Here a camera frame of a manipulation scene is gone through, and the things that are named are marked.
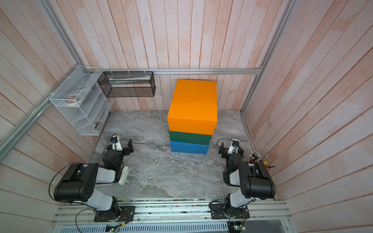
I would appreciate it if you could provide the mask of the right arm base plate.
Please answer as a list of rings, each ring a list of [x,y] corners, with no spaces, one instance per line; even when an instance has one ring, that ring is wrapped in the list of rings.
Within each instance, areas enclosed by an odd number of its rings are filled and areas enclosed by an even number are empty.
[[[235,208],[220,202],[211,202],[209,205],[212,219],[249,219],[250,214],[247,206]]]

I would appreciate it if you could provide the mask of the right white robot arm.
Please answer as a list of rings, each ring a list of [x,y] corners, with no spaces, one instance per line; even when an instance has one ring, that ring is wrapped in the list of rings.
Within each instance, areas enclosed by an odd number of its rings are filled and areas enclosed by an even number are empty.
[[[246,214],[248,204],[256,199],[275,197],[275,185],[268,172],[271,167],[265,164],[259,152],[250,153],[250,161],[244,161],[240,142],[232,139],[228,148],[223,143],[219,145],[218,153],[226,160],[223,181],[239,188],[224,199],[223,213],[227,218],[246,218],[249,216]]]

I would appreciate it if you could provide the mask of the green shoebox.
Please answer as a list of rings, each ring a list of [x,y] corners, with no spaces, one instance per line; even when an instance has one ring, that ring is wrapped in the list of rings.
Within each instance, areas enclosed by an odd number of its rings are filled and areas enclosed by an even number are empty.
[[[199,144],[199,145],[209,145],[211,138],[212,138],[212,135],[202,135],[202,134],[175,132],[175,131],[169,131],[169,135],[170,135],[171,141]]]

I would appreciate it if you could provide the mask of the orange shoebox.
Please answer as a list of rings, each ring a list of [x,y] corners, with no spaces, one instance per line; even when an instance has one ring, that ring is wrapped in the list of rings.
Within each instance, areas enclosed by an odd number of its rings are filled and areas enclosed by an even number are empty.
[[[216,82],[178,80],[168,113],[169,130],[211,136],[217,123]]]

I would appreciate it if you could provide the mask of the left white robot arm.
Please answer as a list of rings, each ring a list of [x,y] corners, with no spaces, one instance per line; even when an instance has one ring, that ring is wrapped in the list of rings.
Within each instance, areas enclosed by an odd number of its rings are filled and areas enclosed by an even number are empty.
[[[133,211],[119,206],[117,198],[104,194],[97,185],[123,185],[129,168],[124,165],[124,156],[134,152],[132,140],[126,147],[113,134],[103,153],[103,165],[98,163],[72,163],[55,187],[50,197],[61,203],[81,203],[93,209],[95,222],[126,221],[133,219]]]

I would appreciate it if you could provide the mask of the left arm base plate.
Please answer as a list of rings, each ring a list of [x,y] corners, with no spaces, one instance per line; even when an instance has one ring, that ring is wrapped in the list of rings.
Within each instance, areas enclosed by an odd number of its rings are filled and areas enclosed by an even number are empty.
[[[107,211],[96,211],[94,222],[133,221],[135,206],[114,206]]]

